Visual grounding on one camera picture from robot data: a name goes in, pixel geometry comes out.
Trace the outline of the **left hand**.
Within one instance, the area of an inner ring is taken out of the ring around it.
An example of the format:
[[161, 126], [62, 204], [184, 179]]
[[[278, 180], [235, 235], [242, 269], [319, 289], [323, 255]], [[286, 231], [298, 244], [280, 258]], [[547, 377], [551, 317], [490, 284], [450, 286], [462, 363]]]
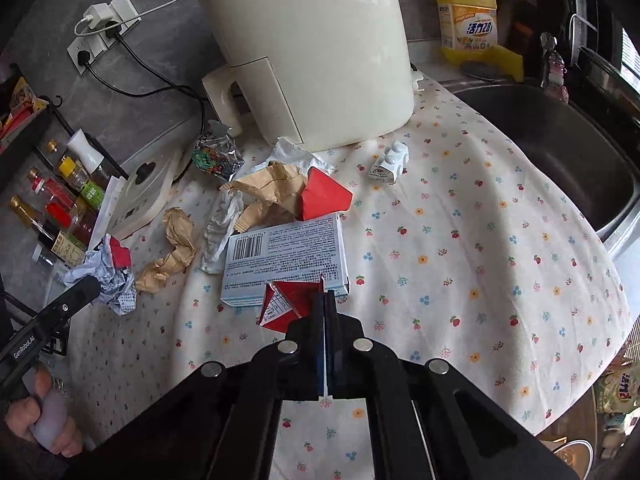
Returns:
[[63, 408], [64, 399], [53, 387], [47, 367], [38, 364], [25, 378], [28, 396], [11, 401], [1, 415], [6, 429], [22, 440], [43, 444], [53, 455], [71, 458], [80, 454], [82, 433]]

